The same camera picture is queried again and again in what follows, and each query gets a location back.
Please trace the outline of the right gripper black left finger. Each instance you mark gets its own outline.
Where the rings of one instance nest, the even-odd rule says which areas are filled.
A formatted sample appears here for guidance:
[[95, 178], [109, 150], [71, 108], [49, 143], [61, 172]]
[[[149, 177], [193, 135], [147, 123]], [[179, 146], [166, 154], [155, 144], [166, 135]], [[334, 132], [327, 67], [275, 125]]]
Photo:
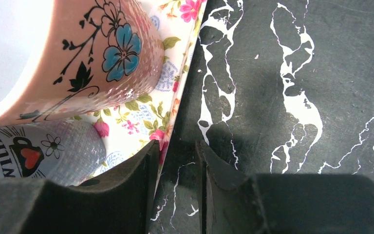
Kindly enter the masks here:
[[153, 140], [79, 186], [0, 179], [0, 234], [146, 234], [159, 159]]

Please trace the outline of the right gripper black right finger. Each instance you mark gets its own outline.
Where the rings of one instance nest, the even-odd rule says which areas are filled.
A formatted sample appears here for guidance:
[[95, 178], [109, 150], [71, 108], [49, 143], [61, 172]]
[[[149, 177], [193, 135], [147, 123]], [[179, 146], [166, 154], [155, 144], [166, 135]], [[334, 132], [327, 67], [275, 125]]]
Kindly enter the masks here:
[[254, 174], [196, 143], [203, 234], [374, 234], [374, 182], [362, 175]]

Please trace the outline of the floral tray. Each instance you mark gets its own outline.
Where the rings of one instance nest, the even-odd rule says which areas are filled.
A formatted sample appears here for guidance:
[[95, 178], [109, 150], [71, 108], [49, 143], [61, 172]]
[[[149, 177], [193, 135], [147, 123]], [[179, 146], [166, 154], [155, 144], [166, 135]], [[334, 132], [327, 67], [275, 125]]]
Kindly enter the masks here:
[[162, 169], [207, 2], [143, 0], [141, 4], [164, 43], [162, 73], [150, 93], [78, 117], [94, 125], [107, 150], [93, 176], [134, 156], [152, 140], [160, 142], [158, 167]]

